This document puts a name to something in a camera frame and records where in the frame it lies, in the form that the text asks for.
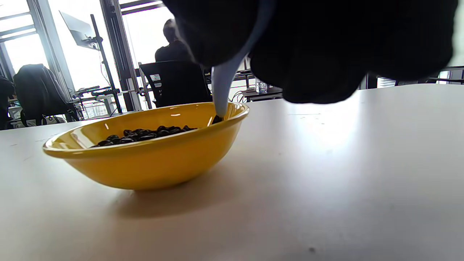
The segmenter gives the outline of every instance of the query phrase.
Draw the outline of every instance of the table surface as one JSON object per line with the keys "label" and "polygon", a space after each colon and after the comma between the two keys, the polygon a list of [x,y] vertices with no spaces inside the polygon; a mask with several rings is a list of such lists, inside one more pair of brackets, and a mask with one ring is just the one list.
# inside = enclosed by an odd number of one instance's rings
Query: table surface
{"label": "table surface", "polygon": [[42,153],[87,122],[0,131],[1,256],[463,260],[463,97],[459,85],[430,84],[331,105],[252,103],[216,167],[149,192],[104,187]]}

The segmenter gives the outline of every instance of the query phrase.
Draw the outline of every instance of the monitor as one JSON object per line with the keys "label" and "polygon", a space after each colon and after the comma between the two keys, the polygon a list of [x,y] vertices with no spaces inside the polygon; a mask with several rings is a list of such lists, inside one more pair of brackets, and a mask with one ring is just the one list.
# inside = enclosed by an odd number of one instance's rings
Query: monitor
{"label": "monitor", "polygon": [[98,45],[92,40],[96,36],[92,26],[62,11],[59,12],[78,46],[98,50]]}

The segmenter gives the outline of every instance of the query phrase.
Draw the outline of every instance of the chair back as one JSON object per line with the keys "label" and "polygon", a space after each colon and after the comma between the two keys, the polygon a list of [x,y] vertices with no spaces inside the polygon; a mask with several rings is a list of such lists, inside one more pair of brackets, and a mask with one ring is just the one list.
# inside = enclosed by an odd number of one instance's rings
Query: chair back
{"label": "chair back", "polygon": [[156,107],[213,100],[198,64],[166,61],[140,65],[140,69],[153,90]]}

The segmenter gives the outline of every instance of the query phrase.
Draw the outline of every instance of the yellow bowl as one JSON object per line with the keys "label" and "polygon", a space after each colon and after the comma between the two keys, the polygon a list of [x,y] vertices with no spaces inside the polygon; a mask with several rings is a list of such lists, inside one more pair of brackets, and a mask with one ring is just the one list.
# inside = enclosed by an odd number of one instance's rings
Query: yellow bowl
{"label": "yellow bowl", "polygon": [[[90,179],[121,189],[160,189],[206,172],[229,151],[249,108],[229,103],[225,121],[211,125],[213,103],[187,104],[126,114],[77,127],[48,140],[46,154],[64,159]],[[109,135],[160,125],[198,128],[109,147],[90,148]]]}

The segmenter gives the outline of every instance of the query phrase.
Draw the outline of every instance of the black glove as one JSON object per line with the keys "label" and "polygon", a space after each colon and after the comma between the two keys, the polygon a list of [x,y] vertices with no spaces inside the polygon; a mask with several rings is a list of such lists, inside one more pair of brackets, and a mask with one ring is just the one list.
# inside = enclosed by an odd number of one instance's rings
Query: black glove
{"label": "black glove", "polygon": [[[255,24],[258,0],[164,0],[195,60],[233,57]],[[294,103],[344,100],[368,72],[396,80],[426,78],[452,56],[458,0],[277,0],[249,56],[262,81]]]}

